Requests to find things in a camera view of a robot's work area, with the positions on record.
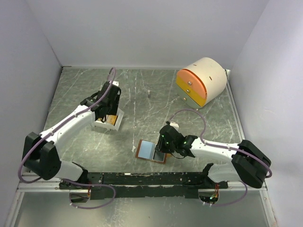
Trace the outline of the white card tray box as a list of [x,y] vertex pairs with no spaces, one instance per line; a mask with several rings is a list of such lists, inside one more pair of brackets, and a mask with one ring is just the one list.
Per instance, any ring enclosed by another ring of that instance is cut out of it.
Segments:
[[124,111],[118,108],[116,115],[106,115],[105,121],[98,119],[94,122],[95,127],[118,131],[124,116]]

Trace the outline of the dark credit card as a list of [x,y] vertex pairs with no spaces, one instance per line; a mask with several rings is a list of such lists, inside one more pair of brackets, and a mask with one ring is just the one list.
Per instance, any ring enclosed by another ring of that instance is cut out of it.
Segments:
[[153,160],[157,162],[165,162],[166,154],[162,152],[154,152]]

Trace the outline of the brown leather card holder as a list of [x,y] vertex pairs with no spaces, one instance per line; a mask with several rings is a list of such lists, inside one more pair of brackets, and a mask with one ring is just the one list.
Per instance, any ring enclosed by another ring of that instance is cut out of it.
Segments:
[[165,164],[167,159],[167,154],[165,158],[165,162],[157,162],[153,160],[154,152],[156,144],[147,140],[140,140],[138,144],[138,148],[136,150],[135,157],[138,159],[142,159],[145,161],[151,161],[154,163]]

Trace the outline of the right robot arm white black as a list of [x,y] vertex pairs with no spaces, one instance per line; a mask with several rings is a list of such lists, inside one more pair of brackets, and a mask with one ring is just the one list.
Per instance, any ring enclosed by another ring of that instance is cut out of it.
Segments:
[[201,176],[201,184],[206,188],[222,181],[242,181],[252,188],[260,189],[265,179],[272,176],[271,160],[249,140],[242,140],[239,144],[212,142],[195,135],[183,136],[168,124],[160,130],[155,150],[223,162],[223,165],[210,164]]

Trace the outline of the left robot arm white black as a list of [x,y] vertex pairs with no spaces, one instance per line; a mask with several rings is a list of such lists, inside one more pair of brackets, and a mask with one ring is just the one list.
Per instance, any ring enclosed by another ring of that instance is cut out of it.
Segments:
[[65,143],[87,126],[117,131],[124,112],[118,107],[121,88],[117,81],[107,81],[101,90],[85,98],[80,105],[55,126],[25,138],[21,166],[50,180],[54,177],[66,179],[78,189],[87,186],[88,171],[74,162],[59,157]]

